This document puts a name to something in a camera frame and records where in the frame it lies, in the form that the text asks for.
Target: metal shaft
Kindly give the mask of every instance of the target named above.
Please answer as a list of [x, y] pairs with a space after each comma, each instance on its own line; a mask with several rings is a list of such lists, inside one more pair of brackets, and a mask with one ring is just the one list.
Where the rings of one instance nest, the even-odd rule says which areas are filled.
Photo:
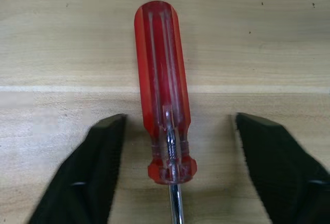
[[169, 186], [172, 224], [184, 224], [184, 210], [182, 207], [181, 187], [179, 184]]

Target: screwdriver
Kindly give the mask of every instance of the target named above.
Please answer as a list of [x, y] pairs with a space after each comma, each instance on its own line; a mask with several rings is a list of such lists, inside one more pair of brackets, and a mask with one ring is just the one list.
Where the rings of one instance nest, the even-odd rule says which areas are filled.
[[163, 1], [142, 5], [134, 20], [144, 127], [152, 140], [148, 176], [169, 186], [172, 223], [183, 224], [180, 184], [197, 164], [187, 141], [190, 110], [178, 16]]

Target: screwdriver shaft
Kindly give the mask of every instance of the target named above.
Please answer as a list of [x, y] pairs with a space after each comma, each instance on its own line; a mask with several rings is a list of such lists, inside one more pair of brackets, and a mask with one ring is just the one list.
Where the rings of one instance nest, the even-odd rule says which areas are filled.
[[179, 184], [169, 186], [172, 211], [172, 224], [184, 224], [184, 210], [182, 207], [181, 187]]

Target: wood grain surface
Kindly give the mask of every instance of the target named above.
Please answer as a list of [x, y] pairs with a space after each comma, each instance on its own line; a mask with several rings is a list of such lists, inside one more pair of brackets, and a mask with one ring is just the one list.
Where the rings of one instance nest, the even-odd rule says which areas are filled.
[[[110, 223], [170, 223], [146, 168], [133, 19], [151, 0], [0, 0], [0, 223], [23, 223], [101, 118], [128, 114]], [[195, 178], [186, 223], [270, 223], [229, 116], [285, 125], [330, 167], [330, 0], [164, 0], [179, 15]]]

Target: red screwdriver handle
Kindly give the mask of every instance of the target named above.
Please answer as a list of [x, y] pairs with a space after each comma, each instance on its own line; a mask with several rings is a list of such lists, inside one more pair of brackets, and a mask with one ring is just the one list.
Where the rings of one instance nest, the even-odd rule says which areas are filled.
[[183, 183], [197, 165], [187, 141], [190, 110], [177, 13], [166, 2], [152, 1], [138, 9], [134, 25], [143, 123], [152, 139], [149, 177]]

